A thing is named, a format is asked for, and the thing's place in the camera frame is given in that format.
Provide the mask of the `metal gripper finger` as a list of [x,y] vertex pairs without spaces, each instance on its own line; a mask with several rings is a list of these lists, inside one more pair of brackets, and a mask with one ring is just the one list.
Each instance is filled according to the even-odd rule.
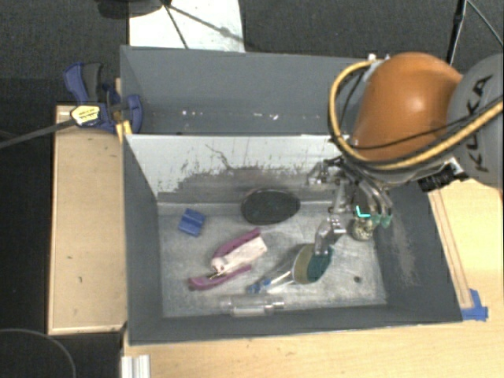
[[341,217],[327,217],[317,228],[314,240],[314,253],[317,256],[327,256],[329,246],[347,233]]
[[308,172],[308,184],[310,186],[335,182],[335,174],[332,169],[335,167],[333,160],[323,160],[315,164]]

